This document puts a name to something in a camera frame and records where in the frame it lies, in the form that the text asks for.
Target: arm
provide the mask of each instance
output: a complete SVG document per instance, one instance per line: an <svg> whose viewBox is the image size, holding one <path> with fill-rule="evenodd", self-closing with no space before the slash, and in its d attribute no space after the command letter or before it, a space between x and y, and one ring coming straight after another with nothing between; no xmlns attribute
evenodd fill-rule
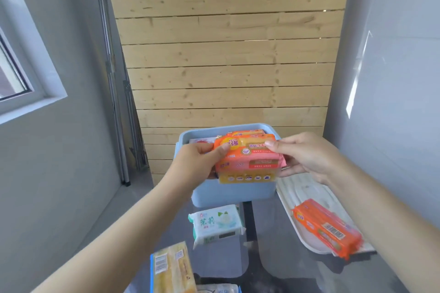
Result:
<svg viewBox="0 0 440 293"><path fill-rule="evenodd" d="M326 184L369 242L412 293L440 287L440 230L312 133L267 144L287 155L282 175L309 172Z"/></svg>
<svg viewBox="0 0 440 293"><path fill-rule="evenodd" d="M157 187L34 293L123 292L192 190L208 177L228 149L229 144L214 151L212 144L183 146Z"/></svg>

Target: jasmine soap package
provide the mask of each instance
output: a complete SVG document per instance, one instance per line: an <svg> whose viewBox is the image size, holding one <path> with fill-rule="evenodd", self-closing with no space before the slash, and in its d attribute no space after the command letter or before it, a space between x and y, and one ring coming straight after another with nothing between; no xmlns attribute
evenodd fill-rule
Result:
<svg viewBox="0 0 440 293"><path fill-rule="evenodd" d="M243 235L243 226L237 206L226 205L188 215L194 225L194 248L230 236Z"/></svg>

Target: hand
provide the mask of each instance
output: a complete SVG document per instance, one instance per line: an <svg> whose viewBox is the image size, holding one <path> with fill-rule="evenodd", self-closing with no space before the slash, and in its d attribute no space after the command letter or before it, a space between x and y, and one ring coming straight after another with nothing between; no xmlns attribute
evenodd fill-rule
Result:
<svg viewBox="0 0 440 293"><path fill-rule="evenodd" d="M214 144L207 143L182 146L165 177L172 177L173 181L183 181L191 191L194 190L209 177L214 165L225 157L231 145L223 144L214 151L213 147Z"/></svg>
<svg viewBox="0 0 440 293"><path fill-rule="evenodd" d="M317 182L326 184L335 171L350 164L333 144L311 132L267 141L266 146L286 157L288 168L281 171L280 177L311 173Z"/></svg>

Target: left hand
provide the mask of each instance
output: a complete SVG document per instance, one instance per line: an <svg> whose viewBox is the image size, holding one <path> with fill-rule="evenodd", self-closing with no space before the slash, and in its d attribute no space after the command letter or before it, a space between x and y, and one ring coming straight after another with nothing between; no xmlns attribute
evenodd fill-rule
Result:
<svg viewBox="0 0 440 293"><path fill-rule="evenodd" d="M214 144L195 143L182 146L165 177L182 181L191 191L206 180L213 166L225 157L230 144L212 150Z"/></svg>

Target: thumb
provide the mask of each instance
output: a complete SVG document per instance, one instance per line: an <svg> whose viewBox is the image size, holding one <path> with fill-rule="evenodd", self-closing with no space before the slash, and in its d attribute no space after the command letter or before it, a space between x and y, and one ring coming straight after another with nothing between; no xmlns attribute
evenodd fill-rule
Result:
<svg viewBox="0 0 440 293"><path fill-rule="evenodd" d="M225 143L221 146L218 146L215 150L206 153L203 157L211 166L214 166L217 162L225 157L230 147L231 144Z"/></svg>
<svg viewBox="0 0 440 293"><path fill-rule="evenodd" d="M297 152L297 144L288 144L282 141L271 141L267 140L265 143L266 147L270 149L272 152L287 154L292 157L295 156Z"/></svg>

